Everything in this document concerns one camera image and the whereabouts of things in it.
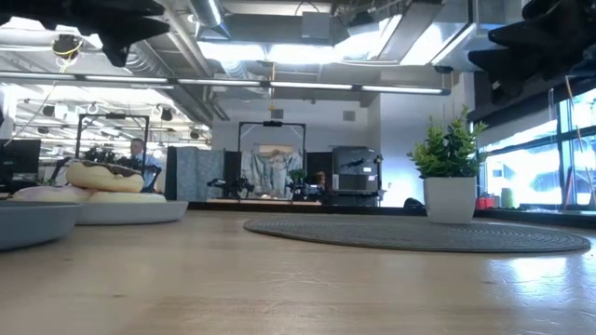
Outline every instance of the gray bowl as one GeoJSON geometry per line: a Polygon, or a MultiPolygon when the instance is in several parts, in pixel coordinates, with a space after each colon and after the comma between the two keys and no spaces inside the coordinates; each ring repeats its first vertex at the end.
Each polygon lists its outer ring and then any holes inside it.
{"type": "Polygon", "coordinates": [[[0,250],[29,247],[67,235],[81,206],[0,201],[0,250]]]}

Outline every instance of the gray partition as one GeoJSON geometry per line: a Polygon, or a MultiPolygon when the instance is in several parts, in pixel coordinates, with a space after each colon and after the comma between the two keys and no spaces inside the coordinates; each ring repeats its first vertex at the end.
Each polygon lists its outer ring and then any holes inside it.
{"type": "Polygon", "coordinates": [[[208,181],[224,177],[224,151],[178,148],[177,199],[204,202],[222,196],[222,191],[207,186],[208,181]]]}

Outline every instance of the green leaves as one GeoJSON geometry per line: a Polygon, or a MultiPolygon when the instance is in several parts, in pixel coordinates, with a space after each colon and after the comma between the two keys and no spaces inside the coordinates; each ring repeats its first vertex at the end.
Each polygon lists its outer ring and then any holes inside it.
{"type": "Polygon", "coordinates": [[[430,118],[427,140],[416,143],[414,150],[408,153],[420,171],[420,178],[478,175],[480,163],[486,157],[484,154],[476,155],[476,139],[486,125],[480,122],[469,132],[466,116],[467,106],[464,106],[460,116],[447,126],[446,131],[430,118]]]}

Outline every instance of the white pillar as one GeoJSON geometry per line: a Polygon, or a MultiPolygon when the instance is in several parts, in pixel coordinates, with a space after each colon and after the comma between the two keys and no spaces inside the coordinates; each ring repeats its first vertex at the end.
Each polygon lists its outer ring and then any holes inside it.
{"type": "Polygon", "coordinates": [[[0,87],[0,109],[4,117],[4,123],[0,127],[0,140],[12,138],[15,119],[17,117],[17,103],[15,97],[11,97],[7,87],[0,87]]]}

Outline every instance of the white planter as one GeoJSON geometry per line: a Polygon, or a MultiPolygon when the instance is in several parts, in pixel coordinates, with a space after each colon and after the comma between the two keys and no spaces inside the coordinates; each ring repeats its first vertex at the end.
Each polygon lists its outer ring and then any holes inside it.
{"type": "Polygon", "coordinates": [[[425,206],[435,223],[471,223],[476,207],[476,178],[425,179],[425,206]]]}

